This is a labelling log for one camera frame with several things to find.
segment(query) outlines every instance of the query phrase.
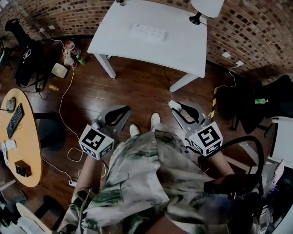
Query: lamp base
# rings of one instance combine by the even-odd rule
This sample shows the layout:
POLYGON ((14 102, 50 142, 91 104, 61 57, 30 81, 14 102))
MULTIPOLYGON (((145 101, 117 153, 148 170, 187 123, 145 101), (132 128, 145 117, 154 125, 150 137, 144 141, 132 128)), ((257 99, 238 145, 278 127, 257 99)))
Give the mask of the lamp base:
POLYGON ((201 16, 201 13, 198 12, 195 16, 189 17, 189 20, 191 23, 193 23, 195 25, 199 25, 201 23, 200 16, 201 16))

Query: green bottle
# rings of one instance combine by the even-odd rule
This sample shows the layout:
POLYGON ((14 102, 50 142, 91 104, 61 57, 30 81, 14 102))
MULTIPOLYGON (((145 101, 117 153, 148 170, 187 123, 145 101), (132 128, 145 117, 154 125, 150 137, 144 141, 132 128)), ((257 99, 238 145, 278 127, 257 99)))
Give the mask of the green bottle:
POLYGON ((265 104, 268 101, 269 100, 267 100, 267 99, 259 98, 259 99, 255 99, 255 104, 265 104))
POLYGON ((77 59, 77 61, 78 61, 80 64, 82 64, 82 65, 86 64, 86 61, 83 59, 82 56, 77 55, 77 56, 76 56, 76 59, 77 59))

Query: keyboard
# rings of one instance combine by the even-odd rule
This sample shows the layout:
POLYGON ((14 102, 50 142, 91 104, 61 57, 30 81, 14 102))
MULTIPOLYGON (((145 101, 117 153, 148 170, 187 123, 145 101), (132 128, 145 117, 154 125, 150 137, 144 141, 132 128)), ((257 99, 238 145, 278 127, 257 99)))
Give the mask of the keyboard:
POLYGON ((8 139, 10 139, 12 137, 13 133, 16 131, 17 126, 18 126, 19 122, 21 121, 21 119, 23 118, 23 116, 24 116, 24 112, 23 112, 22 104, 19 104, 13 117, 9 121, 9 124, 6 129, 8 139))

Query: yellow black striped tape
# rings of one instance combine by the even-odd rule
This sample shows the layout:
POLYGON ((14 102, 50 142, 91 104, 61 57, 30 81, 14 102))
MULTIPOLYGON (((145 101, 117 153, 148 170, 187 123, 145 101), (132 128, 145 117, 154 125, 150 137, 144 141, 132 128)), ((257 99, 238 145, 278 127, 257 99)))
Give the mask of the yellow black striped tape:
POLYGON ((217 100, 217 95, 216 95, 217 90, 218 90, 218 87, 216 87, 215 90, 214 90, 214 99, 212 101, 211 122, 213 122, 213 118, 214 118, 214 115, 215 115, 216 100, 217 100))

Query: white table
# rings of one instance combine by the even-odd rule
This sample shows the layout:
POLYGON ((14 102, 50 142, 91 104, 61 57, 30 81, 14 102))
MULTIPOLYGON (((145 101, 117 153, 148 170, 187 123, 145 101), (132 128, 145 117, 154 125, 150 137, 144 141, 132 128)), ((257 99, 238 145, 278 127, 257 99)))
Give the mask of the white table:
POLYGON ((206 19, 194 25, 191 13, 145 0, 116 1, 96 31, 87 50, 96 56, 109 76, 116 74, 105 55, 113 55, 159 64, 187 74, 170 87, 174 92, 197 77, 204 78, 206 68, 206 19), (133 24, 165 30, 161 43, 149 42, 131 35, 133 24))

